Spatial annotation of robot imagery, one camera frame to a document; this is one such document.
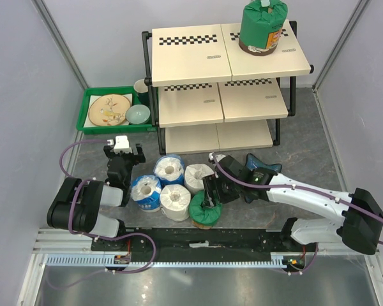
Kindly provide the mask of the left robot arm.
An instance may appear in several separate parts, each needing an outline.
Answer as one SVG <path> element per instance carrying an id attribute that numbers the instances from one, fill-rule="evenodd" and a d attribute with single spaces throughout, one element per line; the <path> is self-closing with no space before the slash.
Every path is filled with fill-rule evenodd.
<path id="1" fill-rule="evenodd" d="M 146 161 L 142 145 L 135 147 L 134 152 L 128 144 L 109 140 L 103 148 L 108 158 L 104 181 L 66 177 L 47 212 L 47 224 L 75 235 L 104 239 L 114 251 L 125 248 L 128 240 L 124 222 L 103 215 L 100 208 L 128 204 L 133 167 Z"/>

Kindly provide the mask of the white roll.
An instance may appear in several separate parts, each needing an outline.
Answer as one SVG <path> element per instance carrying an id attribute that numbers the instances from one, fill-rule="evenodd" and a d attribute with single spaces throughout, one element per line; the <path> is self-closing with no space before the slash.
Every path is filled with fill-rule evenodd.
<path id="1" fill-rule="evenodd" d="M 191 193 L 180 184 L 166 185 L 160 194 L 160 206 L 169 219 L 181 222 L 189 218 Z"/>
<path id="2" fill-rule="evenodd" d="M 184 172 L 184 185 L 192 196 L 204 189 L 203 178 L 212 175 L 214 171 L 206 164 L 188 165 Z"/>

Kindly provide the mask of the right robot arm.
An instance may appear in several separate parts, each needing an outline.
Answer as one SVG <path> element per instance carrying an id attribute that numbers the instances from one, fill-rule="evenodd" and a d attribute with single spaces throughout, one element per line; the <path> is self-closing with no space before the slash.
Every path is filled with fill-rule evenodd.
<path id="1" fill-rule="evenodd" d="M 280 245 L 339 243 L 361 254 L 374 255 L 380 243 L 383 211 L 365 189 L 333 191 L 299 182 L 282 173 L 282 165 L 266 164 L 248 154 L 245 164 L 230 155 L 209 154 L 214 174 L 204 177 L 203 208 L 216 208 L 238 198 L 282 203 L 316 214 L 317 219 L 287 219 Z"/>

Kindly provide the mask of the white roll back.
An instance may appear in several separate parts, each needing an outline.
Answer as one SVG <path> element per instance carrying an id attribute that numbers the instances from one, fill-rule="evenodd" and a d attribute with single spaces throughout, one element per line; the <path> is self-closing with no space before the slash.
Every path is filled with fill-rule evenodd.
<path id="1" fill-rule="evenodd" d="M 206 164 L 188 165 L 184 172 L 184 185 L 192 196 L 204 189 L 203 178 L 212 175 L 214 171 Z"/>

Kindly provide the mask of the blue plastic roll back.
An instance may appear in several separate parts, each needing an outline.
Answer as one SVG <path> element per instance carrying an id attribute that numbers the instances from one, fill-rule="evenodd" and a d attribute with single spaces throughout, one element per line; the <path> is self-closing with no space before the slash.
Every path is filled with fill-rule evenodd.
<path id="1" fill-rule="evenodd" d="M 184 184 L 184 162 L 180 156 L 169 154 L 157 160 L 154 166 L 154 175 L 157 176 L 162 186 Z"/>

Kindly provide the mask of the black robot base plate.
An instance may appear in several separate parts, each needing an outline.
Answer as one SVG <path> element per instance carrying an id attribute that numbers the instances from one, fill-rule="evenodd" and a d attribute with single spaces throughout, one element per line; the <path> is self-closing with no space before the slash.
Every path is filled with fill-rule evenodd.
<path id="1" fill-rule="evenodd" d="M 302 246 L 287 233 L 266 229 L 126 228 L 156 244 L 154 259 L 267 259 L 274 252 L 309 254 L 316 244 Z"/>

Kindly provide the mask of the green roll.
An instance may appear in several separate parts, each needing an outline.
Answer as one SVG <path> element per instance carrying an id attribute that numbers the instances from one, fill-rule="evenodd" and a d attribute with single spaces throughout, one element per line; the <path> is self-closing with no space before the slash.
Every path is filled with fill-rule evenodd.
<path id="1" fill-rule="evenodd" d="M 252 1 L 244 7 L 239 47 L 247 54 L 272 54 L 280 40 L 288 6 L 280 0 Z"/>
<path id="2" fill-rule="evenodd" d="M 205 191 L 199 191 L 189 204 L 190 218 L 197 226 L 201 228 L 214 226 L 222 214 L 223 205 L 215 200 L 214 207 L 207 207 L 204 205 Z"/>

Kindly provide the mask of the white roll front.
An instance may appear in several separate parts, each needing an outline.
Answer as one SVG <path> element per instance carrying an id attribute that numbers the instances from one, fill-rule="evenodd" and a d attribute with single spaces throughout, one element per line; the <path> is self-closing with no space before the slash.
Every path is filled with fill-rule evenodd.
<path id="1" fill-rule="evenodd" d="M 169 219 L 181 222 L 189 218 L 191 193 L 180 184 L 166 185 L 160 194 L 160 206 Z"/>

